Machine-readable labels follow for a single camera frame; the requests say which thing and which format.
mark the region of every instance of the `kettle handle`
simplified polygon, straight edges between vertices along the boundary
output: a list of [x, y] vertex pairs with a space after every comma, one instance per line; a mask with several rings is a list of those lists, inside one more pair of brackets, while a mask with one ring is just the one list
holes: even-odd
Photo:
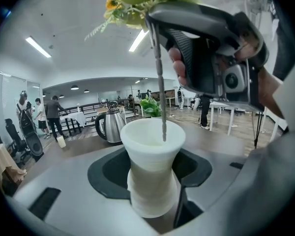
[[96, 132], [98, 133], [98, 135], [99, 135], [101, 138], [107, 140], [106, 135], [104, 135], [104, 134], [102, 133], [102, 131], [100, 131], [100, 128], [99, 128], [99, 125], [100, 125], [99, 121], [102, 120], [102, 119], [104, 119], [104, 118], [105, 118], [105, 115], [106, 115], [105, 113], [101, 113], [101, 114], [99, 114], [99, 115], [96, 117], [96, 119], [95, 119], [95, 128], [96, 128]]

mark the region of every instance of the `yellow flower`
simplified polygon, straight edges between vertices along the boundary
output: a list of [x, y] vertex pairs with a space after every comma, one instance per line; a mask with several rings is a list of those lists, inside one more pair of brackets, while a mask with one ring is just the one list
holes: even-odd
[[118, 6], [118, 3], [115, 0], [107, 0], [106, 1], [106, 9], [113, 10], [116, 9]]

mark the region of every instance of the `t-shirt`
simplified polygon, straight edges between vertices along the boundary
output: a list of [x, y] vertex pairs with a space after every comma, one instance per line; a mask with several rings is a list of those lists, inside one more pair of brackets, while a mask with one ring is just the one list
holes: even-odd
[[37, 108], [37, 112], [41, 112], [40, 115], [38, 116], [38, 120], [40, 121], [44, 121], [46, 120], [46, 114], [45, 114], [45, 109], [44, 109], [44, 105], [43, 104], [39, 104], [38, 108]]

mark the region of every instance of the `white cup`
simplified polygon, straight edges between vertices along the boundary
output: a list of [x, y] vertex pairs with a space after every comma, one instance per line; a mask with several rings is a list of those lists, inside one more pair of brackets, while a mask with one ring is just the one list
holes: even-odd
[[131, 204], [144, 218], [164, 215], [178, 198], [172, 164], [186, 135], [173, 122], [166, 121], [166, 125], [165, 142], [162, 120], [158, 118], [132, 121], [123, 127], [120, 134], [131, 159], [127, 181]]

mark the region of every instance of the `woman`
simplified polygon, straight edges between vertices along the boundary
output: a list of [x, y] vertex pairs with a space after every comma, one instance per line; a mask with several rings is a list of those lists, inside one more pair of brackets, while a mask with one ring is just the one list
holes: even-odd
[[22, 110], [28, 110], [30, 117], [32, 115], [31, 103], [28, 101], [28, 94], [26, 91], [22, 91], [20, 94], [19, 102], [16, 104], [16, 115], [20, 119], [20, 114]]

